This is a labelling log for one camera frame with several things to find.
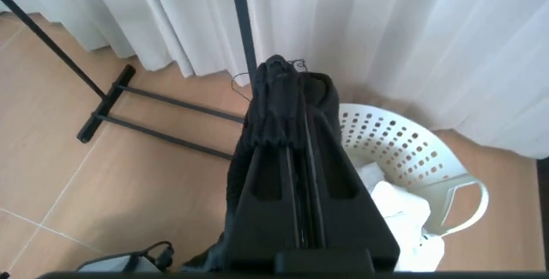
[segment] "curtain fold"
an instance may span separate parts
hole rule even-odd
[[[246,71],[233,0],[16,0],[84,48],[148,70]],[[477,143],[549,155],[548,0],[248,0],[257,62],[279,53],[380,106]],[[249,82],[239,76],[241,85]]]

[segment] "black vertical pole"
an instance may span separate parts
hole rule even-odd
[[[246,56],[246,65],[250,80],[254,80],[257,70],[256,51],[254,50],[254,39],[251,35],[250,16],[248,15],[248,3],[246,0],[234,0],[237,9],[238,25],[240,27],[240,36],[244,46],[244,55]]]
[[[55,42],[25,13],[13,0],[2,0],[11,11],[27,25],[36,35],[46,44],[50,49],[55,52],[61,60],[63,60],[95,93],[101,97],[102,100],[106,99],[106,95],[101,89],[92,81],[84,71],[75,64],[74,61],[63,50],[55,44]]]

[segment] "white curtain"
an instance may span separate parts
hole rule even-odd
[[[148,70],[245,72],[233,0],[16,0],[88,50]],[[258,63],[328,73],[343,101],[537,158],[549,155],[547,0],[248,0]],[[247,77],[238,78],[245,84]]]

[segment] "white laundry basket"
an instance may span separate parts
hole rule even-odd
[[[485,185],[429,130],[393,112],[360,104],[341,104],[340,121],[341,143],[355,166],[376,161],[389,182],[429,202],[431,215],[424,226],[428,233],[452,234],[486,212]],[[474,215],[457,227],[443,227],[455,190],[474,184],[482,192]]]

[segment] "basket handle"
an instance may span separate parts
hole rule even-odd
[[[480,193],[481,193],[479,207],[474,212],[474,214],[471,216],[471,218],[469,218],[468,220],[466,220],[465,222],[463,222],[462,224],[460,224],[456,227],[451,227],[451,228],[446,229],[445,231],[443,231],[440,234],[441,236],[450,235],[452,233],[459,232],[459,231],[461,231],[465,228],[468,228],[468,227],[472,226],[475,222],[477,222],[478,220],[480,220],[480,218],[482,218],[482,216],[485,214],[486,210],[488,209],[488,201],[489,201],[488,189],[482,183],[482,181],[480,181],[478,179],[474,179],[474,180],[475,181],[473,183],[468,183],[466,185],[476,184],[476,185],[479,186]],[[457,187],[453,188],[453,190],[451,192],[449,192],[449,195],[447,196],[447,198],[450,199],[450,203],[454,199],[455,190],[462,187],[462,186],[465,186],[465,185],[457,186]]]

